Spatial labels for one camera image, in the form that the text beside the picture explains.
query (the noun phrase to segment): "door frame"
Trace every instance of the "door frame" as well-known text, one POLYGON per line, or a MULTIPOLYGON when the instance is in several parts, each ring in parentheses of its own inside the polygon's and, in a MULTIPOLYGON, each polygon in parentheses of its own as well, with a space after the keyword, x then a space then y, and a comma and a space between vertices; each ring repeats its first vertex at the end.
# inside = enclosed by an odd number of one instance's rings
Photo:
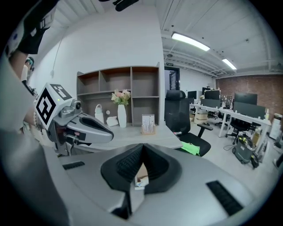
POLYGON ((176 90, 180 90, 180 69, 164 66, 164 70, 176 72, 176 90))

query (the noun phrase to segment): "fluorescent light fixture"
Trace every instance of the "fluorescent light fixture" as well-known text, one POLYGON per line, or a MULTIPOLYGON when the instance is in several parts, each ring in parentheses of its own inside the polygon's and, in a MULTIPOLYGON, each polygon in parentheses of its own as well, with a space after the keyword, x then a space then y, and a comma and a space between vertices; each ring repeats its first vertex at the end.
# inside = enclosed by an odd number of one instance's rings
POLYGON ((202 44, 202 43, 200 43, 200 42, 198 42, 198 41, 196 41, 196 40, 194 40, 194 39, 191 39, 191 38, 189 38, 189 37, 187 37, 187 36, 184 36, 184 35, 182 35, 182 34, 178 34, 178 33, 175 33, 175 32, 174 32, 174 33, 172 34, 172 39, 175 39, 175 40, 178 40, 178 41, 186 42, 186 43, 191 44, 191 45, 194 45, 194 46, 196 46, 196 47, 198 47, 198 48, 200 48, 200 49, 202 49, 202 50, 204 50, 204 51, 210 50, 210 48, 207 47, 206 45, 204 45, 204 44, 202 44))
POLYGON ((231 64, 231 62, 227 59, 223 59, 222 60, 225 64, 227 64, 230 68, 232 68, 233 70, 236 70, 237 68, 235 68, 235 66, 233 64, 231 64))

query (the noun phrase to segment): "white office desk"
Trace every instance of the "white office desk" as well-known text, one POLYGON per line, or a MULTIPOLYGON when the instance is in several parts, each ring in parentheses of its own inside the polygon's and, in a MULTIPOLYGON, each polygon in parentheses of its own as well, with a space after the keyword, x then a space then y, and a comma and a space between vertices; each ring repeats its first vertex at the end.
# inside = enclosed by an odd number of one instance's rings
POLYGON ((126 128, 121 128, 117 125, 110 127, 110 129, 114 133, 112 141, 109 143, 93 143, 88 147, 112 150, 135 143, 151 143, 173 149, 183 146, 180 140, 166 125, 156 126, 156 134, 153 135, 142 135, 142 127, 134 127, 131 124, 128 124, 126 128))
MULTIPOLYGON (((202 105, 198 105, 198 104, 190 104, 190 106, 194 106, 196 108, 196 111, 195 111, 196 114, 197 114, 198 108, 203 109, 203 110, 207 110, 207 111, 214 111, 214 112, 220 111, 221 113, 224 113, 223 122, 226 122, 227 115, 230 115, 230 120, 229 120, 229 123, 228 123, 228 128, 226 130, 226 133, 228 133, 232 118, 237 118, 237 119, 243 120, 245 122, 249 122, 249 123, 254 122, 254 123, 260 124, 261 127, 262 127, 262 135, 260 137, 260 141, 259 141, 258 146, 256 148, 257 151, 259 150, 260 146, 262 145, 262 143, 264 141, 264 138, 266 136, 266 133, 268 131, 269 126, 271 126, 271 122, 269 120, 253 118, 253 117, 250 117, 250 116, 242 115, 240 113, 235 113, 234 111, 232 111, 230 109, 211 108, 211 107, 206 107, 206 106, 202 106, 202 105)), ((218 137, 223 136, 222 132, 223 132, 224 126, 225 126, 225 123, 222 123, 218 137)))

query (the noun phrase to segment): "gray floor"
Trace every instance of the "gray floor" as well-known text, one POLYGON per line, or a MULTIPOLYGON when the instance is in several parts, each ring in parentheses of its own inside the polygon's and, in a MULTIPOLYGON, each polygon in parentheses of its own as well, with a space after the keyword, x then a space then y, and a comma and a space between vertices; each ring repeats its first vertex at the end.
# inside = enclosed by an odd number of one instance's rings
MULTIPOLYGON (((274 140, 268 139, 268 148, 263 162, 256 168, 252 168, 252 164, 242 165, 240 161, 232 153, 232 149, 226 151, 224 146, 233 142, 233 137, 219 138, 220 126, 214 123, 218 120, 209 119, 208 123, 214 128, 213 131, 205 130, 202 138, 211 144, 211 150, 203 156, 203 158, 211 161, 221 169, 225 170, 240 182, 242 182, 256 197, 268 192, 278 180, 279 172, 273 165, 273 160, 283 153, 273 147, 274 140)), ((191 123, 191 133, 198 135, 200 127, 195 123, 191 123)))

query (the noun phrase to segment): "vase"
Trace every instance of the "vase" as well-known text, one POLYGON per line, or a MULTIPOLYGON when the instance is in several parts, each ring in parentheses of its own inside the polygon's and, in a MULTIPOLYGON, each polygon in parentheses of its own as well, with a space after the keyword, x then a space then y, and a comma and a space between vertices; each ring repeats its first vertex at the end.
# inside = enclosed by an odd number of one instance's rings
POLYGON ((123 104, 118 105, 118 121, 121 128, 125 128, 127 124, 126 109, 123 104))

